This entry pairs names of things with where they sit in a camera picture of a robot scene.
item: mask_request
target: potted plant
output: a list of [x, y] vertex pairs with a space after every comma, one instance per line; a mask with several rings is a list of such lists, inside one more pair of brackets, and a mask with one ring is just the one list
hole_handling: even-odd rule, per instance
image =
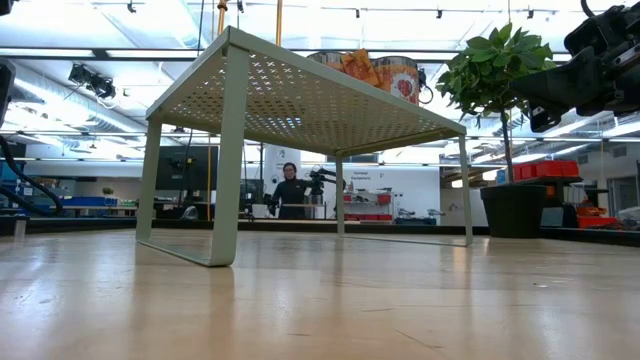
[[102, 188], [102, 195], [104, 195], [104, 205], [105, 206], [111, 206], [114, 205], [109, 201], [109, 195], [113, 195], [114, 191], [112, 188], [110, 187], [104, 187]]
[[505, 159], [509, 183], [481, 189], [487, 220], [492, 236], [526, 238], [538, 237], [545, 201], [543, 186], [513, 185], [513, 166], [509, 146], [509, 110], [528, 108], [526, 99], [509, 90], [515, 78], [554, 67], [549, 44], [541, 45], [541, 38], [518, 29], [512, 35], [512, 24], [493, 29], [489, 38], [474, 37], [468, 48], [447, 63], [449, 70], [438, 79], [436, 89], [444, 97], [449, 94], [465, 115], [481, 117], [491, 113], [500, 115], [504, 137]]

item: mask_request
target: black planter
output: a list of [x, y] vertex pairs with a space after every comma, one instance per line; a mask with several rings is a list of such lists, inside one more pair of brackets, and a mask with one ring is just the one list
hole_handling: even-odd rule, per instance
[[480, 189], [489, 232], [500, 238], [538, 238], [547, 189], [538, 185], [500, 185]]

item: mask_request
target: green leaves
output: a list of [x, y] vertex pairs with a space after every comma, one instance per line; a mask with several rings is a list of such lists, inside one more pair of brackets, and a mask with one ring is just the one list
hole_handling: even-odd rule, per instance
[[493, 66], [503, 67], [503, 66], [506, 66], [510, 61], [511, 61], [511, 55], [500, 54], [496, 56], [495, 60], [493, 60]]
[[541, 68], [544, 65], [544, 58], [537, 56], [534, 53], [522, 53], [516, 55], [522, 63], [530, 68]]
[[467, 40], [467, 46], [472, 49], [489, 49], [491, 47], [491, 41], [483, 38], [482, 36], [476, 36]]
[[512, 28], [513, 28], [513, 24], [512, 23], [508, 23], [502, 29], [500, 29], [500, 32], [498, 33], [498, 36], [500, 36], [500, 39], [502, 39], [503, 43], [506, 42], [509, 39], [509, 36], [511, 36], [511, 29]]
[[471, 62], [483, 62], [493, 59], [498, 53], [495, 49], [482, 50], [471, 57]]
[[553, 55], [549, 45], [541, 45], [539, 36], [522, 29], [512, 32], [513, 25], [507, 24], [493, 29], [488, 38], [469, 39], [468, 47], [447, 63], [449, 70], [440, 76], [436, 89], [462, 111], [461, 119], [523, 106], [523, 100], [509, 90], [509, 82], [555, 65], [548, 60]]

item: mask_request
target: yellow pole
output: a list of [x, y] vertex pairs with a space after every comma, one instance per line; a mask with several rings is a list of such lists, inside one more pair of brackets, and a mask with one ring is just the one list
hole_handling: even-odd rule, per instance
[[224, 31], [224, 13], [229, 11], [229, 8], [227, 8], [227, 0], [220, 0], [218, 9], [220, 10], [220, 15], [218, 15], [218, 35], [220, 35], [222, 31]]
[[276, 45], [282, 46], [282, 1], [278, 0], [278, 15], [276, 21]]
[[209, 134], [209, 161], [207, 161], [207, 221], [211, 221], [211, 134]]

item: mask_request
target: table leg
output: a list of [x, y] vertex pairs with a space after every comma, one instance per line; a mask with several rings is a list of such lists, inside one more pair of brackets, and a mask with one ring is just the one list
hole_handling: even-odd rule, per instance
[[210, 266], [231, 265], [236, 256], [249, 52], [229, 46], [225, 77]]
[[467, 162], [466, 138], [458, 136], [460, 146], [460, 172], [462, 175], [462, 203], [464, 206], [465, 246], [473, 243], [473, 222], [471, 219], [471, 195], [469, 193], [469, 164]]
[[344, 236], [344, 189], [342, 189], [342, 156], [336, 155], [336, 220], [338, 222], [338, 236]]
[[156, 176], [158, 175], [158, 157], [160, 156], [160, 135], [162, 122], [149, 119], [147, 126], [147, 144], [142, 166], [142, 189], [136, 223], [136, 240], [149, 241], [151, 220], [153, 218], [153, 198], [156, 194]]

